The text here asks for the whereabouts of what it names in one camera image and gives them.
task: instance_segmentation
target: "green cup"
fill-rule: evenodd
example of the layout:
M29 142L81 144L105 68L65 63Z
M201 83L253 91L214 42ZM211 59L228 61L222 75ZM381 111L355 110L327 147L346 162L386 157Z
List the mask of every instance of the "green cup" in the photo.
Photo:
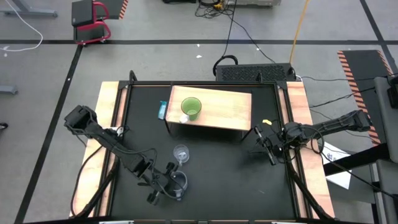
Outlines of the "green cup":
M201 110L200 100L195 97L186 98L181 103L181 110L188 115L190 121L198 119Z

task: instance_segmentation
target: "yellow cable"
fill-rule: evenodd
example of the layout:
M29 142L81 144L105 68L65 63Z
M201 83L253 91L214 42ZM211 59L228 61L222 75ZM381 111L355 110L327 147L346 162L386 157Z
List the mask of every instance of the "yellow cable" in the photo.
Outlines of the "yellow cable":
M297 40L297 37L299 36L300 28L301 28L301 23L302 23L303 20L304 20L305 11L307 10L307 6L308 6L308 3L309 3L309 2L310 2L310 0L305 0L304 9L303 9L303 12L301 13L300 21L298 22L298 26L297 26L297 30L296 30L296 35L294 36L292 51L290 52L289 63L292 63L292 60L293 60L294 48L296 47L296 40Z

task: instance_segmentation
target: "gray floor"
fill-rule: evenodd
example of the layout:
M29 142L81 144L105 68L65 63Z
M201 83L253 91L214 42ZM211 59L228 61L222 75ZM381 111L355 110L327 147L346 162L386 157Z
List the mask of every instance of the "gray floor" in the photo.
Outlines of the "gray floor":
M52 8L59 17L26 17L46 40L70 40L70 3L65 0L26 0L35 7ZM291 40L304 0L282 0L273 9L237 9L236 20L254 39ZM398 25L393 0L367 1L385 39L397 39ZM194 16L196 5L165 5L160 0L129 3L121 21L107 22L114 40L225 39L230 20L220 16L212 20ZM0 40L38 39L34 31L16 17L0 15ZM232 39L248 39L233 26ZM303 22L301 40L376 40L376 36L358 0L311 1ZM10 45L10 49L30 45ZM72 188L81 164L84 147L63 127L63 117L76 105L95 107L101 82L125 80L133 69L139 80L214 80L211 68L225 45L94 45L83 49L73 77L61 119L55 130L43 171L40 175L25 221L66 218ZM276 62L289 60L290 45L260 45ZM0 134L0 222L15 219L34 164L42 147L55 105L76 45L42 45L36 50L0 55L0 83L16 84L19 94L0 95L0 119L10 124ZM298 75L314 78L344 78L338 50L381 50L378 45L298 45L293 66ZM398 46L389 46L398 57ZM268 63L253 45L230 45L241 64ZM304 80L308 101L319 104L351 93L346 82ZM337 117L356 109L348 98L316 110ZM313 121L325 119L312 113ZM326 141L350 151L371 146L368 139L346 133L326 137ZM347 221L373 222L368 204L333 198L335 214Z

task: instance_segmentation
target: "wooden board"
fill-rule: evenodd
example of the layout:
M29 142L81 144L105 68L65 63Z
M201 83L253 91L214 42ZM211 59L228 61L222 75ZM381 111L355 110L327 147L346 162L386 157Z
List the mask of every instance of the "wooden board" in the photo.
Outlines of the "wooden board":
M312 118L310 110L308 107L307 96L305 94L304 85L301 82L288 82L288 92L290 98L290 104L292 107L294 121L299 123L312 124ZM111 124L113 107L116 100L116 93L118 89L118 82L103 82L101 86L101 91L99 93L96 112L98 116L98 121L101 125L105 126L105 123ZM283 91L279 92L281 98L282 114L284 121L287 119L287 108L284 102ZM118 121L121 124L121 117L123 115L124 99L126 97L126 92L122 92L121 104L119 107ZM99 144L94 140L88 141L88 146L86 148L86 153L83 161L95 150ZM309 191L315 197L317 202L321 207L329 214L334 217L333 206L331 204L328 186L326 183L325 173L323 171L322 159L318 154L313 153L310 150L302 149L302 164L305 173L306 183ZM92 158L83 169L81 174L80 183L78 186L78 191L76 193L74 206L75 211L78 213L90 200L100 181L100 175L104 162L104 150L101 150L95 157ZM306 217L305 215L305 205L303 201L303 195L300 189L296 187L298 206L300 209L300 216ZM103 203L101 204L100 215L105 215L107 202L109 199L109 191L107 190L103 195Z
M173 86L166 121L179 123L181 103L188 97L198 98L201 112L195 121L184 124L249 131L251 128L251 94Z

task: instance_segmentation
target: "red chair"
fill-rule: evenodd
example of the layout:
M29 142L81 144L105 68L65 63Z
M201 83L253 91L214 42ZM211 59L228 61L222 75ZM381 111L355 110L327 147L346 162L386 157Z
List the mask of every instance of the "red chair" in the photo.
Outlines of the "red chair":
M96 6L101 6L105 17L97 19ZM77 44L85 45L93 42L104 42L111 37L111 31L104 22L109 19L109 12L101 2L81 0L72 3L73 39Z

